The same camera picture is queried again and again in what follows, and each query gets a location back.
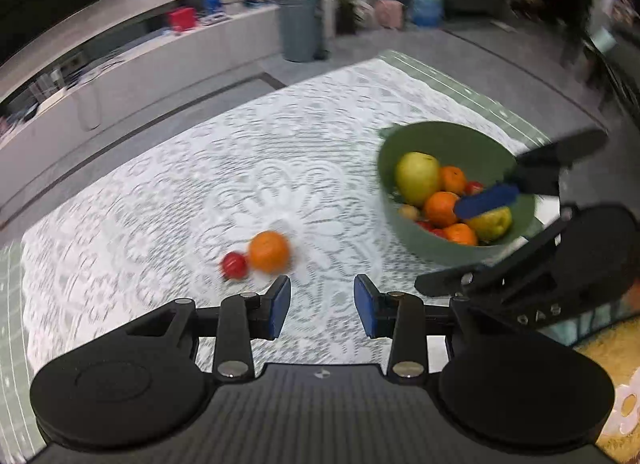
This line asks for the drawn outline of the orange mandarin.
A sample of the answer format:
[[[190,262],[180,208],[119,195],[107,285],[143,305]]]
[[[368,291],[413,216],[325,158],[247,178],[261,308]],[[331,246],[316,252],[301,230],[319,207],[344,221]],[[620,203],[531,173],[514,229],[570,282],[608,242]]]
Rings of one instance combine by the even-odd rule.
[[[475,231],[466,223],[455,223],[442,229],[445,239],[458,245],[476,246],[478,239]]]
[[[459,196],[454,193],[440,191],[427,198],[423,206],[425,218],[436,228],[447,228],[459,221],[454,212]]]
[[[278,273],[290,264],[290,243],[277,231],[263,231],[250,240],[247,256],[254,269],[265,273]]]
[[[465,194],[466,181],[465,173],[456,166],[442,166],[439,170],[440,184],[442,190],[463,196]]]

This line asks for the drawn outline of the green yellow apple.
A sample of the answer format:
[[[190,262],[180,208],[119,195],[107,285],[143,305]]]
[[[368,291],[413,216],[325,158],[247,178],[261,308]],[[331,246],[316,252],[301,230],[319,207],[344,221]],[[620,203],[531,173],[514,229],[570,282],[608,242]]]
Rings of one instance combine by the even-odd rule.
[[[509,207],[500,207],[471,219],[464,219],[464,223],[475,232],[481,242],[491,243],[508,233],[513,218]]]

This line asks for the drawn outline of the red green apple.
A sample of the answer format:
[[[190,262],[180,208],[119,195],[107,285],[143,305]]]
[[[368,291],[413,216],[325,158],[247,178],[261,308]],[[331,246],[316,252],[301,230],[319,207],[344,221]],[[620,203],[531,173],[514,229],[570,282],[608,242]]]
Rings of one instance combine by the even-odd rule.
[[[407,204],[422,207],[442,187],[439,161],[421,152],[405,153],[395,167],[395,182]]]

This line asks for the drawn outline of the brown kiwi fruit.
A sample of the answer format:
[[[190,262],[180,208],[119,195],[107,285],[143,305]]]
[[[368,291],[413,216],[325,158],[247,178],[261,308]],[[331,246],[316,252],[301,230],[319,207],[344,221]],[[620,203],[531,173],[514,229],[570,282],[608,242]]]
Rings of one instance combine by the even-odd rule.
[[[416,207],[408,205],[408,204],[402,204],[399,208],[398,208],[398,213],[403,216],[404,218],[411,220],[413,222],[419,221],[421,219],[421,212],[420,210],[418,210]]]

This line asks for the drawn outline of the green colander bowl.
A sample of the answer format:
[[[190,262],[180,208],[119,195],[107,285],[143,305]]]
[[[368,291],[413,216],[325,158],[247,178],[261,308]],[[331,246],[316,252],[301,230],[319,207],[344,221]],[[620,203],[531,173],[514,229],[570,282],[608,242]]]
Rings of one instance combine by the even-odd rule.
[[[393,125],[380,135],[376,172],[384,213],[418,257],[449,267],[491,261],[541,229],[528,195],[473,220],[454,209],[515,166],[514,155],[489,135],[443,121]]]

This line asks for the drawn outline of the red cherry tomato with stem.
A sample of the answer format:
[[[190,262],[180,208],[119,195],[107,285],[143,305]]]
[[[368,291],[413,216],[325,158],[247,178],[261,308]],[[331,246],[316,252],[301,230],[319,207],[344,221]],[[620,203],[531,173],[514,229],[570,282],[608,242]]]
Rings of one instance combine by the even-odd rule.
[[[220,269],[226,280],[243,280],[248,273],[248,263],[242,253],[230,251],[222,258]]]

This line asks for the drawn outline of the orange mandarin by tomato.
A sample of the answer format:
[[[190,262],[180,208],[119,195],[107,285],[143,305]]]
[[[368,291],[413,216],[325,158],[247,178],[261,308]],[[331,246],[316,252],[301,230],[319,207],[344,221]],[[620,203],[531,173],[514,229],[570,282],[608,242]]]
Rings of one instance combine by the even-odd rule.
[[[250,240],[247,256],[254,269],[265,273],[278,273],[290,264],[290,243],[277,231],[263,231]]]

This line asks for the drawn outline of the pink small heater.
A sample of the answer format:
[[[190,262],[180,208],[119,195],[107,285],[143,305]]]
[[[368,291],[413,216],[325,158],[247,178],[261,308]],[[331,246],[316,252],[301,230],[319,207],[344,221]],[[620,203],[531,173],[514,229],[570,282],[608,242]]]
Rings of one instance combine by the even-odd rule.
[[[397,0],[378,0],[374,6],[376,21],[382,28],[401,30],[405,26],[405,5]]]

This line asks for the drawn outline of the white plastic bag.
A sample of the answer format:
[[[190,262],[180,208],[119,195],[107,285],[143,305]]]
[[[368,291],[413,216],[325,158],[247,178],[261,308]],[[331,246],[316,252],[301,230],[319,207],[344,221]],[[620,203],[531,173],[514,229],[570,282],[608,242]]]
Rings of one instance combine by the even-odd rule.
[[[366,0],[354,0],[354,14],[359,28],[374,29],[378,24],[374,7]]]

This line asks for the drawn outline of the grey pedal trash bin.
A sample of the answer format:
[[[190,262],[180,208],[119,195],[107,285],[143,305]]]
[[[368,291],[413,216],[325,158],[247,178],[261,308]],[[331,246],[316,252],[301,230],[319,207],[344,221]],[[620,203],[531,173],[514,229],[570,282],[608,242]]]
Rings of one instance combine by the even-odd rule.
[[[285,60],[308,63],[323,56],[321,0],[278,0],[280,37]]]

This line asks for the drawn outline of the white marble tv console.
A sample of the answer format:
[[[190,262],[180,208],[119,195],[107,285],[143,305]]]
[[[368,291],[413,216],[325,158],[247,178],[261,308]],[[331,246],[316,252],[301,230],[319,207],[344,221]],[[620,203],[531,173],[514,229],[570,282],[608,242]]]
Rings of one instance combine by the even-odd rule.
[[[282,51],[279,5],[210,26],[165,32],[51,95],[1,141],[1,204],[120,120],[201,81]]]

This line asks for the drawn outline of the red box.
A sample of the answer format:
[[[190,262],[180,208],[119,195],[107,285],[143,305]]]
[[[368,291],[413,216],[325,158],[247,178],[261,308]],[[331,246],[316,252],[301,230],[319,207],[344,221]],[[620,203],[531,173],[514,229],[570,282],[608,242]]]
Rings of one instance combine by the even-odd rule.
[[[172,31],[183,32],[191,30],[198,24],[198,16],[194,8],[185,6],[184,8],[175,8],[167,14],[168,25]]]

